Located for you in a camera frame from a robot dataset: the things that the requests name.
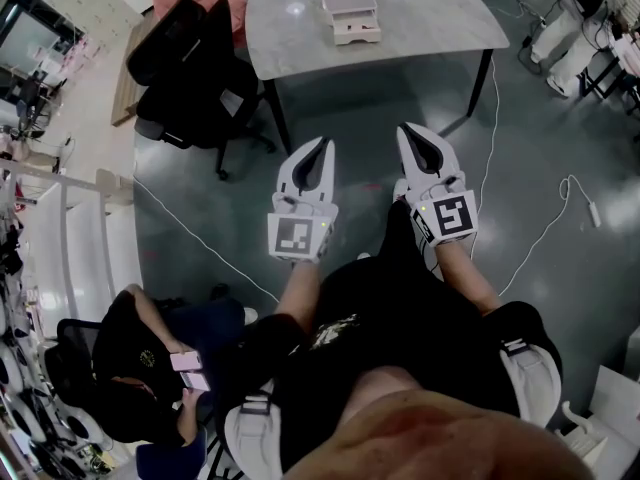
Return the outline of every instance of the concrete floor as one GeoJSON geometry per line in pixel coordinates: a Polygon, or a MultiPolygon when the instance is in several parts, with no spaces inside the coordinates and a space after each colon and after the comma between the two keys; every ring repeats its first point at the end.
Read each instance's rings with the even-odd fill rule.
{"type": "MultiPolygon", "coordinates": [[[[515,0],[484,1],[519,13],[515,0]]],[[[554,0],[526,1],[545,13],[554,0]]],[[[565,215],[504,296],[538,308],[564,360],[563,398],[581,411],[588,407],[598,365],[620,365],[627,337],[640,320],[640,151],[632,143],[640,123],[624,115],[619,95],[606,102],[594,94],[561,99],[516,59],[533,18],[498,12],[496,17],[512,46],[494,57],[500,117],[475,261],[501,290],[562,208],[563,177],[576,175],[596,201],[599,229],[573,185],[565,215]]],[[[362,251],[377,251],[391,190],[401,176],[394,132],[402,121],[446,135],[468,187],[479,197],[495,124],[490,75],[473,118],[461,119],[479,60],[479,52],[438,55],[279,83],[294,145],[319,135],[336,141],[340,216],[325,272],[362,251]]],[[[277,140],[266,106],[255,123],[277,140]]],[[[279,296],[290,267],[267,255],[266,214],[284,154],[267,155],[250,139],[234,141],[225,156],[231,179],[223,183],[214,173],[215,150],[181,151],[140,137],[136,148],[138,177],[192,231],[279,296]]],[[[136,212],[145,288],[153,296],[195,302],[225,282],[245,305],[261,314],[273,311],[273,300],[188,236],[139,187],[136,212]]],[[[434,264],[432,257],[427,262],[434,264]]]]}

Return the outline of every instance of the hand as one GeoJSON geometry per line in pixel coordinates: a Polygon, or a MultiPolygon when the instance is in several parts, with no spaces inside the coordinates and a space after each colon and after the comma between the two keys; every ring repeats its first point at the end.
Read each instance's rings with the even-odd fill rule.
{"type": "Polygon", "coordinates": [[[167,347],[170,354],[186,354],[187,352],[193,352],[193,349],[189,345],[186,345],[175,338],[169,340],[164,346],[167,347]]]}
{"type": "Polygon", "coordinates": [[[187,409],[194,409],[202,393],[204,393],[204,391],[200,389],[184,388],[182,390],[182,405],[187,409]]]}

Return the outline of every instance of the marble table top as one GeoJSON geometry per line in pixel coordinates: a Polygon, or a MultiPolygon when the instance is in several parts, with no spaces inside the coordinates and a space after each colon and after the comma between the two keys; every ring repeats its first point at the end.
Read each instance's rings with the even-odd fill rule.
{"type": "Polygon", "coordinates": [[[376,0],[379,43],[335,46],[322,0],[249,0],[249,54],[261,80],[384,59],[507,48],[482,0],[376,0]]]}

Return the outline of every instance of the smartphone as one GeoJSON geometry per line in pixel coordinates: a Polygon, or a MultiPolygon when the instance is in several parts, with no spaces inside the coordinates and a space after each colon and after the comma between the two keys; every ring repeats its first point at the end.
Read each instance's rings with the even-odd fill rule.
{"type": "Polygon", "coordinates": [[[201,391],[211,391],[207,379],[201,373],[181,372],[180,376],[184,385],[191,389],[199,389],[201,391]]]}
{"type": "Polygon", "coordinates": [[[184,354],[171,354],[171,365],[177,372],[183,372],[185,370],[201,370],[202,361],[200,361],[200,354],[195,350],[186,352],[184,354]]]}

